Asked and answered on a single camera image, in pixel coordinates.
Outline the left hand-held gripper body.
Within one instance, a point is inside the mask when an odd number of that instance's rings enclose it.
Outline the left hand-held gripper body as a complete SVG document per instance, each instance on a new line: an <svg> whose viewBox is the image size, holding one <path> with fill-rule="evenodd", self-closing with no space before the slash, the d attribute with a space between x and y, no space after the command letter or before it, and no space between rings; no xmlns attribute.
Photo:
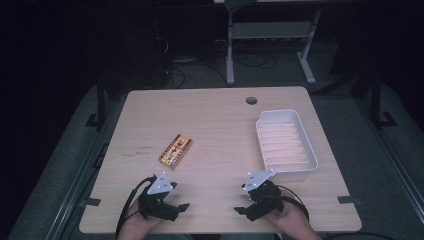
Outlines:
<svg viewBox="0 0 424 240"><path fill-rule="evenodd" d="M139 213L144 218L151 216L163 220L176 220L180 213L178 207L164 201L173 190L170 183L171 181L165 172L152 177L150 184L144 188L138 197Z"/></svg>

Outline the white plastic tray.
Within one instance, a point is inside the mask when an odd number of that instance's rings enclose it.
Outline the white plastic tray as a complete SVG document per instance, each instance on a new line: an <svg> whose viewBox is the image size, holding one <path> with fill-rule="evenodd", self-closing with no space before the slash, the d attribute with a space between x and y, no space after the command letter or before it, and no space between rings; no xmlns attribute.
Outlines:
<svg viewBox="0 0 424 240"><path fill-rule="evenodd" d="M266 169L281 176L300 176L317 169L317 158L295 110L263 111L256 131Z"/></svg>

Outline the person's left hand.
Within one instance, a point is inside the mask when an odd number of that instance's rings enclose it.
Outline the person's left hand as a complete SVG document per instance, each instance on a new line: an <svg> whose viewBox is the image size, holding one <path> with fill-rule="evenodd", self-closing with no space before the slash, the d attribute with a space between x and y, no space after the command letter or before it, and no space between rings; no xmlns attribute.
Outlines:
<svg viewBox="0 0 424 240"><path fill-rule="evenodd" d="M138 212L138 203L134 201L127 211L117 240L143 240L150 231L162 222L162 219L151 216L145 219Z"/></svg>

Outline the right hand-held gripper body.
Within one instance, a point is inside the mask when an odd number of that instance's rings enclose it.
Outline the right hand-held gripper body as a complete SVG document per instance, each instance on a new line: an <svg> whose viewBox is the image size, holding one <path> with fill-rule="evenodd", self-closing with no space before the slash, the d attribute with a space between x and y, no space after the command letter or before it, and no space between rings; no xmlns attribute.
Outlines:
<svg viewBox="0 0 424 240"><path fill-rule="evenodd" d="M273 169L249 172L246 180L247 192L252 204L247 208L250 221L262 218L266 214L275 210L282 212L284 204L282 202L281 190L269 180L275 175Z"/></svg>

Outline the black metal stand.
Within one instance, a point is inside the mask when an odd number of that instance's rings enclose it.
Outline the black metal stand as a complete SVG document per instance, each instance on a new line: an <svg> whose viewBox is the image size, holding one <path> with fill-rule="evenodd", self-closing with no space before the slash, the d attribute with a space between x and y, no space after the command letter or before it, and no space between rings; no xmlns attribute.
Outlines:
<svg viewBox="0 0 424 240"><path fill-rule="evenodd" d="M97 112L89 116L86 126L95 127L96 130L100 130L106 119L105 88L104 82L101 80L96 84L96 99Z"/></svg>
<svg viewBox="0 0 424 240"><path fill-rule="evenodd" d="M382 82L377 69L371 69L368 74L368 90L370 92L370 120L381 130L383 127L395 127L396 121L389 112L381 110Z"/></svg>

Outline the yellow patterned box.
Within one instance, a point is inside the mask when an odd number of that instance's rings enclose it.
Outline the yellow patterned box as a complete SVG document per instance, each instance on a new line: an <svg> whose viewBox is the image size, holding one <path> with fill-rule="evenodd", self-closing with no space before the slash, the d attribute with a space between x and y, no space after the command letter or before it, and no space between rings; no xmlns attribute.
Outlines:
<svg viewBox="0 0 424 240"><path fill-rule="evenodd" d="M175 169L192 143L193 141L187 136L178 134L159 157L159 162L171 169Z"/></svg>

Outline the person's right hand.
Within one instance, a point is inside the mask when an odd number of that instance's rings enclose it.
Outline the person's right hand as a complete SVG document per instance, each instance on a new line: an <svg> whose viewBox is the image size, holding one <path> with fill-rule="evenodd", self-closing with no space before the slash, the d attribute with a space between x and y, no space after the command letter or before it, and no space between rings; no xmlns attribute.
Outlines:
<svg viewBox="0 0 424 240"><path fill-rule="evenodd" d="M277 210L264 216L275 227L295 240L322 240L310 225L303 211L290 202L284 202L282 212Z"/></svg>

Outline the white metal desk frame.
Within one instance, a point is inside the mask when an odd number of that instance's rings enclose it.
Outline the white metal desk frame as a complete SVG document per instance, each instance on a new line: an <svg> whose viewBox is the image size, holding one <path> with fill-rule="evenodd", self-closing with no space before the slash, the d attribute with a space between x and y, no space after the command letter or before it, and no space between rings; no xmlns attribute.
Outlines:
<svg viewBox="0 0 424 240"><path fill-rule="evenodd" d="M318 27L321 9L314 11L313 17L309 21L291 22L249 22L239 23L233 21L236 11L252 6L256 2L277 3L288 2L290 0L214 0L215 3L223 3L228 11L227 29L227 55L226 55L226 84L235 84L234 61L233 61L233 40L245 39L305 39L306 43L302 51L297 53L298 62L302 68L306 81L314 85L316 80L309 66L307 57L312 45L315 32Z"/></svg>

